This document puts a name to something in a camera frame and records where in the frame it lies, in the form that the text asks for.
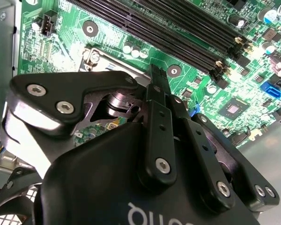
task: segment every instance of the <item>screw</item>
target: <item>screw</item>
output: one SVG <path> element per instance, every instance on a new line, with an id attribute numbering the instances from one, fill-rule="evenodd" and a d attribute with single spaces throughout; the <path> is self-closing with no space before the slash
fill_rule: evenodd
<path id="1" fill-rule="evenodd" d="M 176 102 L 181 103 L 181 100 L 178 97 L 175 96 L 174 99 Z"/>
<path id="2" fill-rule="evenodd" d="M 56 109 L 62 114 L 72 114 L 74 112 L 74 106 L 69 102 L 58 102 Z"/>
<path id="3" fill-rule="evenodd" d="M 93 52 L 90 56 L 90 61 L 94 64 L 97 64 L 100 61 L 100 54 L 97 52 Z"/>
<path id="4" fill-rule="evenodd" d="M 200 119 L 204 122 L 207 123 L 207 119 L 204 116 L 200 116 Z"/>
<path id="5" fill-rule="evenodd" d="M 260 196 L 262 196 L 262 197 L 266 196 L 266 194 L 264 193 L 264 191 L 262 190 L 262 188 L 260 186 L 255 185 L 255 188 Z"/>
<path id="6" fill-rule="evenodd" d="M 155 89 L 157 92 L 160 92 L 160 88 L 159 88 L 159 87 L 154 86 L 154 89 Z"/>
<path id="7" fill-rule="evenodd" d="M 2 12 L 2 13 L 1 13 L 0 19 L 1 19 L 1 21 L 3 21 L 3 20 L 6 19 L 6 12 Z"/>
<path id="8" fill-rule="evenodd" d="M 217 182 L 217 188 L 219 189 L 219 191 L 222 193 L 223 196 L 225 196 L 226 198 L 230 197 L 230 190 L 226 184 L 219 181 Z"/>
<path id="9" fill-rule="evenodd" d="M 86 28 L 86 31 L 91 34 L 92 32 L 94 32 L 94 28 L 92 26 L 88 26 Z"/>
<path id="10" fill-rule="evenodd" d="M 164 174 L 168 174 L 170 173 L 170 164 L 163 158 L 158 158 L 156 161 L 155 161 L 155 165 L 156 165 L 156 168 L 164 173 Z"/>
<path id="11" fill-rule="evenodd" d="M 266 191 L 269 193 L 269 195 L 273 198 L 275 198 L 275 193 L 269 188 L 266 186 Z"/>
<path id="12" fill-rule="evenodd" d="M 7 184 L 6 187 L 7 187 L 8 189 L 10 189 L 13 185 L 14 185 L 14 183 L 13 183 L 12 181 L 10 181 L 10 182 Z"/>
<path id="13" fill-rule="evenodd" d="M 126 81 L 129 82 L 129 83 L 133 83 L 133 80 L 131 80 L 130 77 L 126 77 Z"/>
<path id="14" fill-rule="evenodd" d="M 47 93 L 46 89 L 43 86 L 38 85 L 38 84 L 28 85 L 27 91 L 29 92 L 29 94 L 38 96 L 38 97 L 44 96 Z"/>

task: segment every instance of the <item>black ram slot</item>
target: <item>black ram slot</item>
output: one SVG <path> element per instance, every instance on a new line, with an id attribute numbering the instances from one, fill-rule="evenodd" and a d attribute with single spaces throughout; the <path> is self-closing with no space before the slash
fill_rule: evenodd
<path id="1" fill-rule="evenodd" d="M 219 32 L 220 30 L 222 32 L 224 32 L 224 34 L 226 35 L 230 35 L 230 37 L 234 38 L 236 37 L 241 37 L 242 39 L 246 40 L 246 38 L 241 35 L 240 33 L 238 33 L 236 30 L 234 30 L 233 28 L 229 27 L 228 25 L 224 24 L 223 22 L 221 22 L 220 20 L 218 20 L 217 18 L 213 17 L 212 15 L 210 15 L 208 12 L 206 12 L 205 10 L 199 8 L 198 6 L 190 3 L 187 0 L 176 0 L 176 1 L 171 1 L 171 0 L 161 0 L 163 2 L 166 2 L 168 5 L 173 5 L 173 3 L 175 3 L 176 7 L 177 4 L 179 5 L 179 8 L 182 9 L 185 15 L 187 16 L 195 16 L 199 20 L 203 20 L 203 21 L 207 21 L 210 24 L 213 24 L 215 31 Z"/>
<path id="2" fill-rule="evenodd" d="M 226 24 L 223 24 L 221 21 L 213 18 L 212 16 L 208 15 L 206 16 L 206 13 L 204 13 L 203 10 L 201 10 L 199 7 L 195 7 L 193 4 L 192 7 L 189 7 L 189 3 L 186 0 L 180 1 L 180 0 L 160 0 L 164 4 L 166 4 L 168 7 L 175 9 L 177 13 L 180 13 L 191 20 L 195 21 L 202 27 L 206 27 L 211 32 L 214 33 L 214 35 L 217 35 L 219 37 L 224 38 L 226 41 L 235 44 L 235 38 L 239 37 L 240 35 L 234 32 L 229 26 L 226 26 Z"/>
<path id="3" fill-rule="evenodd" d="M 122 5 L 118 1 L 115 0 L 93 0 L 97 2 L 98 4 L 110 9 L 110 10 L 117 10 L 116 13 L 121 13 L 124 15 L 124 10 L 126 10 L 127 19 L 129 21 L 137 24 L 138 26 L 141 26 L 148 30 L 149 32 L 153 33 L 154 35 L 157 35 L 161 37 L 162 39 L 176 45 L 178 48 L 180 48 L 180 51 L 186 51 L 188 54 L 193 55 L 194 57 L 198 58 L 199 60 L 202 60 L 206 63 L 208 63 L 211 66 L 215 65 L 215 62 L 220 59 L 217 55 L 211 54 L 209 51 L 205 50 L 204 48 L 201 48 L 191 41 L 187 40 L 186 38 L 181 37 L 180 35 L 175 34 L 174 32 L 165 29 L 161 25 L 151 21 L 150 19 L 144 17 L 143 15 L 137 13 L 136 11 L 127 8 L 126 6 Z"/>
<path id="4" fill-rule="evenodd" d="M 222 53 L 226 53 L 227 49 L 233 46 L 230 42 L 227 42 L 223 38 L 219 38 L 218 36 L 214 35 L 213 32 L 205 29 L 201 25 L 196 24 L 195 21 L 192 21 L 185 16 L 179 15 L 171 8 L 165 6 L 164 4 L 161 4 L 156 0 L 150 0 L 150 1 L 134 0 L 134 1 L 137 4 L 140 4 L 143 7 L 146 7 L 152 10 L 153 12 L 159 14 L 165 19 L 172 21 L 175 25 L 179 26 L 180 28 L 183 28 L 185 31 L 201 39 L 202 41 L 208 43 L 210 46 L 212 46 L 213 48 L 217 49 Z"/>
<path id="5" fill-rule="evenodd" d="M 69 2 L 76 4 L 77 6 L 81 7 L 82 9 L 99 16 L 100 18 L 105 19 L 106 21 L 114 24 L 115 26 L 126 30 L 128 33 L 148 42 L 149 44 L 155 46 L 156 48 L 160 49 L 162 52 L 172 55 L 185 63 L 201 70 L 203 73 L 209 74 L 210 71 L 214 70 L 214 67 L 206 64 L 203 61 L 197 62 L 197 58 L 194 58 L 188 54 L 181 54 L 180 49 L 168 43 L 157 36 L 148 33 L 146 30 L 135 26 L 134 24 L 130 24 L 128 21 L 123 20 L 119 15 L 111 12 L 104 7 L 95 4 L 94 2 L 88 0 L 68 0 Z"/>

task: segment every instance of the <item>motherboard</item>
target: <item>motherboard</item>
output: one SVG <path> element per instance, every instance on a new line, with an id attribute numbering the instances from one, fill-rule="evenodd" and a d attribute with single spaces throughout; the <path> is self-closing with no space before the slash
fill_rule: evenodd
<path id="1" fill-rule="evenodd" d="M 18 74 L 167 72 L 240 147 L 281 123 L 281 0 L 23 0 Z M 76 131 L 80 145 L 126 120 Z"/>

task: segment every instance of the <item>blue sata port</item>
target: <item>blue sata port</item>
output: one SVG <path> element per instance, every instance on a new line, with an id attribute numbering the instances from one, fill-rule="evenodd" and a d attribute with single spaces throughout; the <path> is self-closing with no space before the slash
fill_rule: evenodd
<path id="1" fill-rule="evenodd" d="M 269 82 L 265 82 L 260 87 L 265 93 L 269 94 L 270 96 L 280 99 L 281 98 L 281 90 L 279 88 L 276 88 Z"/>

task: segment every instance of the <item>green circuit board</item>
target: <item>green circuit board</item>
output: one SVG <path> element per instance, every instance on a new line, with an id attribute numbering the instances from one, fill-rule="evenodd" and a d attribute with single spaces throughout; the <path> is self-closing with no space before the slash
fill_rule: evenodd
<path id="1" fill-rule="evenodd" d="M 200 106 L 200 112 L 205 114 L 220 130 L 227 128 L 230 134 L 236 131 L 244 132 L 247 127 L 251 130 L 258 129 L 261 132 L 261 126 L 270 126 L 276 121 L 273 112 L 281 108 L 281 99 L 275 99 L 260 89 L 262 83 L 255 81 L 256 76 L 262 75 L 265 82 L 274 72 L 271 69 L 271 63 L 268 57 L 260 54 L 260 46 L 264 43 L 262 35 L 271 27 L 281 34 L 281 16 L 272 24 L 267 25 L 257 20 L 258 12 L 264 7 L 277 8 L 281 0 L 248 0 L 241 11 L 237 12 L 230 7 L 226 0 L 191 0 L 193 4 L 205 9 L 210 14 L 216 16 L 223 23 L 227 23 L 227 17 L 237 13 L 247 20 L 245 28 L 239 32 L 248 39 L 253 40 L 253 50 L 245 53 L 245 56 L 251 60 L 247 66 L 249 73 L 245 76 L 240 75 L 243 68 L 234 61 L 227 59 L 231 68 L 233 77 L 225 77 L 229 82 L 228 87 L 222 90 L 217 87 L 214 94 L 207 92 L 210 86 L 216 86 L 210 77 L 194 67 L 167 55 L 154 46 L 141 41 L 140 39 L 129 35 L 120 28 L 106 22 L 93 14 L 80 9 L 69 3 L 67 0 L 38 0 L 36 4 L 29 4 L 31 1 L 22 1 L 22 26 L 21 26 L 21 44 L 19 53 L 18 74 L 48 73 L 48 72 L 77 72 L 82 59 L 82 52 L 86 46 L 95 46 L 101 51 L 117 58 L 126 64 L 140 70 L 146 71 L 150 64 L 155 64 L 159 68 L 167 69 L 171 65 L 179 65 L 182 69 L 181 75 L 176 78 L 168 77 L 170 88 L 173 94 L 183 100 L 182 95 L 186 89 L 192 91 L 188 101 L 188 107 L 191 111 L 197 105 Z M 34 31 L 31 27 L 37 17 L 42 17 L 43 13 L 53 10 L 58 13 L 56 33 L 50 37 Z M 156 17 L 150 10 L 143 10 L 149 17 Z M 170 26 L 167 21 L 157 18 L 165 26 Z M 82 25 L 86 20 L 97 24 L 99 32 L 95 37 L 87 37 Z M 185 35 L 183 30 L 177 29 L 177 33 Z M 210 46 L 198 41 L 195 37 L 190 37 L 194 42 L 208 48 L 210 51 L 221 56 L 221 54 Z M 124 54 L 123 44 L 129 41 L 140 48 L 140 52 L 146 57 L 134 58 L 130 54 Z M 281 53 L 281 40 L 273 42 L 277 51 Z M 249 107 L 235 120 L 228 119 L 219 114 L 219 111 L 232 99 L 237 98 L 244 101 Z M 270 103 L 264 107 L 263 104 L 270 99 Z M 96 125 L 83 131 L 77 131 L 77 144 L 81 144 L 90 138 L 90 129 L 96 129 L 97 135 L 107 130 L 107 125 Z"/>

